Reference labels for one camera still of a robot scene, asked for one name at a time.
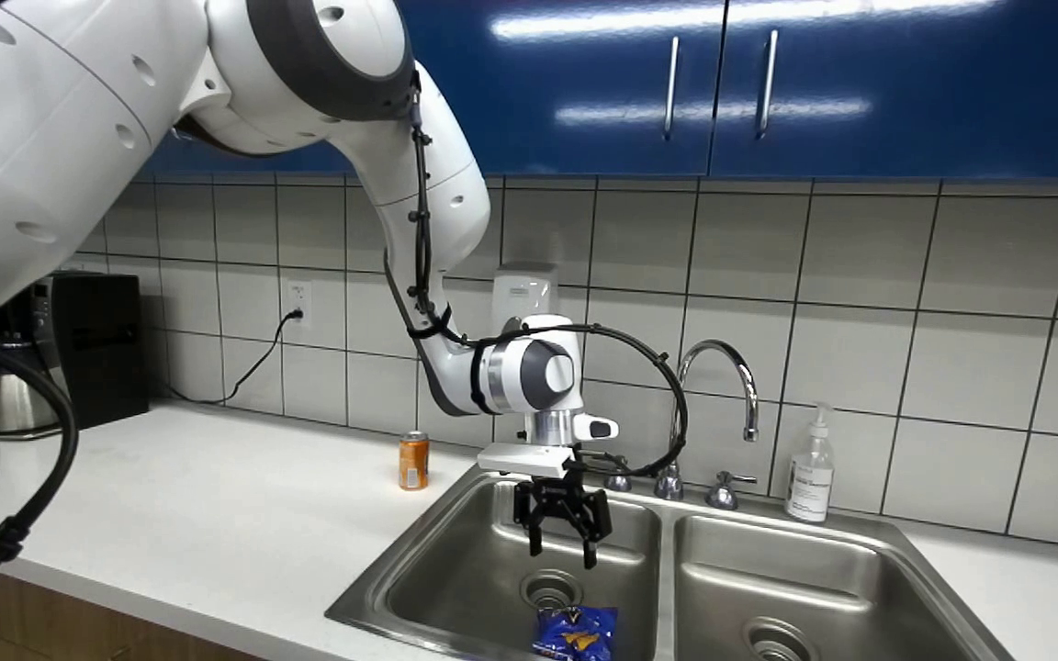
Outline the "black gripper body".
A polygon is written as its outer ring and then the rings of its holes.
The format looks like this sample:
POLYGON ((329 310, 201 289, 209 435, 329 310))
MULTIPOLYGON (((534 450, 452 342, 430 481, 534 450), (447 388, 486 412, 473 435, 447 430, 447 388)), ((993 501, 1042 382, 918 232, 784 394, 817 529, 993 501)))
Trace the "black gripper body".
POLYGON ((586 491, 585 490, 585 472, 568 472, 564 478, 534 478, 534 486, 541 490, 541 516, 544 519, 561 519, 578 529, 578 516, 601 503, 605 495, 601 491, 586 491))

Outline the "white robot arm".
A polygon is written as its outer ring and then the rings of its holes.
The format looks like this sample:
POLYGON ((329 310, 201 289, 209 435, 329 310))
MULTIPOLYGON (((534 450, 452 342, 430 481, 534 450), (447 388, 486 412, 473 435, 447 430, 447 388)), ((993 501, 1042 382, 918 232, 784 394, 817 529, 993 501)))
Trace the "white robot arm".
POLYGON ((348 168, 383 224, 383 267, 447 415, 536 426, 486 456, 524 529, 610 533, 585 490, 573 328, 534 317, 468 342, 441 275, 481 244, 487 186, 414 60, 398 0, 0 0, 0 306, 50 275, 143 177, 348 168))

